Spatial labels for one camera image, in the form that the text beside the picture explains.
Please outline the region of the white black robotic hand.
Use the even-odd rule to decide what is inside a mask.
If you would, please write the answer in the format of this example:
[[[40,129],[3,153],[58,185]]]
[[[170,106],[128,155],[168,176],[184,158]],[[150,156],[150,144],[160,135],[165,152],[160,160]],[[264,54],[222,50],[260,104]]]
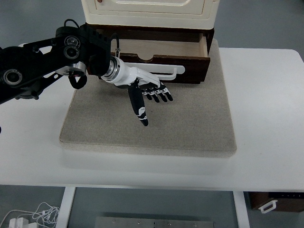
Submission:
[[[133,111],[144,126],[148,125],[148,119],[145,111],[143,95],[145,95],[148,100],[153,100],[157,103],[160,102],[158,97],[160,97],[164,102],[167,102],[167,99],[169,101],[173,101],[168,88],[160,82],[157,76],[137,67],[127,66],[117,57],[110,58],[109,69],[105,75],[101,76],[101,79],[114,84],[115,86],[130,86],[128,88],[128,94]],[[152,83],[152,87],[156,87],[158,89],[154,90],[153,88],[146,88],[141,90],[139,88],[139,86],[147,85],[149,83]]]

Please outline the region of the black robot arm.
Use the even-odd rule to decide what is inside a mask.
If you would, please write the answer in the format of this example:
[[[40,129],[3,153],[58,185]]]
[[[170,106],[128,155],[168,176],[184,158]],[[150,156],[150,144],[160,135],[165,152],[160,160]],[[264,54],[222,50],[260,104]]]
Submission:
[[[83,88],[87,75],[126,89],[135,115],[148,125],[144,98],[155,102],[172,101],[168,88],[159,77],[127,66],[111,43],[117,34],[106,37],[88,25],[67,26],[56,30],[54,38],[13,46],[0,51],[0,101],[38,99],[45,88],[63,76],[75,89]]]

